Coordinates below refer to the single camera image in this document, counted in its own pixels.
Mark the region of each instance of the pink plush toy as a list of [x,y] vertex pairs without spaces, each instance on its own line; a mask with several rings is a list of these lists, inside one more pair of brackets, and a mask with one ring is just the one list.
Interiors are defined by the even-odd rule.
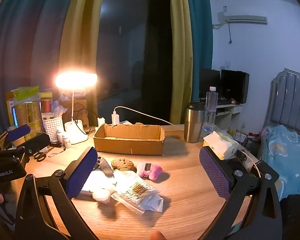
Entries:
[[157,164],[139,163],[137,166],[137,174],[142,178],[149,178],[152,181],[157,180],[162,173],[162,168]]

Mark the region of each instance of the plastic storage basket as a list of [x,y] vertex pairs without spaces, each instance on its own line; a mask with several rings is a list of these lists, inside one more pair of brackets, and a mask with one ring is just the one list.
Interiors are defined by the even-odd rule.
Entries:
[[62,117],[57,117],[49,120],[43,120],[44,128],[46,133],[50,137],[50,141],[57,142],[57,127],[63,126]]

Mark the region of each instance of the plastic bag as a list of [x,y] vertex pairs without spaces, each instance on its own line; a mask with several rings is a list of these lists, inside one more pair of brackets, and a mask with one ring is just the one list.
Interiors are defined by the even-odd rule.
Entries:
[[13,90],[13,104],[40,101],[39,87],[20,87]]
[[213,131],[203,139],[203,146],[209,146],[220,160],[231,158],[239,145],[236,141],[221,132]]
[[136,214],[141,215],[145,210],[162,212],[163,198],[158,195],[159,191],[134,171],[114,171],[114,177],[117,186],[112,198]]
[[54,101],[52,104],[54,118],[61,117],[68,108],[65,108],[59,104],[59,101]]

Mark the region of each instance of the brown sponge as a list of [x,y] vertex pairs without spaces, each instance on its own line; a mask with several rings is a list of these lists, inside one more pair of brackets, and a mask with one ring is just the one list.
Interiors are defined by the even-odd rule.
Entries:
[[119,171],[135,171],[133,162],[127,158],[116,158],[111,161],[111,166]]

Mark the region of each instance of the stainless steel tumbler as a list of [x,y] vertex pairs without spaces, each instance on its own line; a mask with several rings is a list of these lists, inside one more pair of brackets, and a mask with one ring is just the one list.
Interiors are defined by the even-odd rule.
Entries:
[[200,102],[190,103],[186,107],[185,118],[185,141],[189,143],[196,143],[199,141],[203,121],[204,121],[205,106]]

